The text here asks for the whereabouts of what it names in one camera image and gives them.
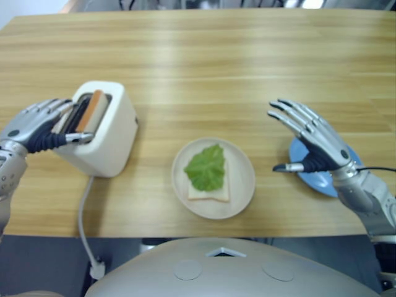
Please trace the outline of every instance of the wooden table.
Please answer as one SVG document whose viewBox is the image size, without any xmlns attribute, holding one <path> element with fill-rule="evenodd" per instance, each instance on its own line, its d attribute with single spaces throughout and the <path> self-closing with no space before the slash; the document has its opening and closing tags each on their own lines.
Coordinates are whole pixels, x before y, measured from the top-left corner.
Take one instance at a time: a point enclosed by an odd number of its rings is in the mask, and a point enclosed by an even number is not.
<svg viewBox="0 0 396 297">
<path fill-rule="evenodd" d="M 141 126 L 122 174 L 94 182 L 89 236 L 361 234 L 338 199 L 271 171 L 292 135 L 265 113 L 277 97 L 306 103 L 366 165 L 395 167 L 395 28 L 394 12 L 330 9 L 18 17 L 0 31 L 0 127 L 88 80 L 126 86 Z M 173 192 L 173 158 L 199 137 L 227 139 L 252 161 L 256 193 L 233 218 L 200 218 Z M 6 233 L 77 236 L 88 177 L 51 152 L 28 164 Z M 376 174 L 396 192 L 392 173 Z"/>
</svg>

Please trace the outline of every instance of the robotic hand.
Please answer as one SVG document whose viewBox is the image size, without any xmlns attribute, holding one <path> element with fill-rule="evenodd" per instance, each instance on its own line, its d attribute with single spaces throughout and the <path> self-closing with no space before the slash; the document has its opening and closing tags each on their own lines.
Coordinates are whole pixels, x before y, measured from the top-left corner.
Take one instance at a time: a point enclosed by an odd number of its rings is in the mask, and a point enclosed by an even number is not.
<svg viewBox="0 0 396 297">
<path fill-rule="evenodd" d="M 22 110 L 0 134 L 0 240 L 10 216 L 11 196 L 24 174 L 28 153 L 68 143 L 86 143 L 92 133 L 52 133 L 54 125 L 73 109 L 70 100 L 52 99 Z"/>
<path fill-rule="evenodd" d="M 270 102 L 288 116 L 268 111 L 307 147 L 308 155 L 299 163 L 273 168 L 282 172 L 330 171 L 341 202 L 354 211 L 373 240 L 376 236 L 396 235 L 396 199 L 386 183 L 370 171 L 360 171 L 351 159 L 347 145 L 332 126 L 307 106 L 278 99 Z"/>
</svg>

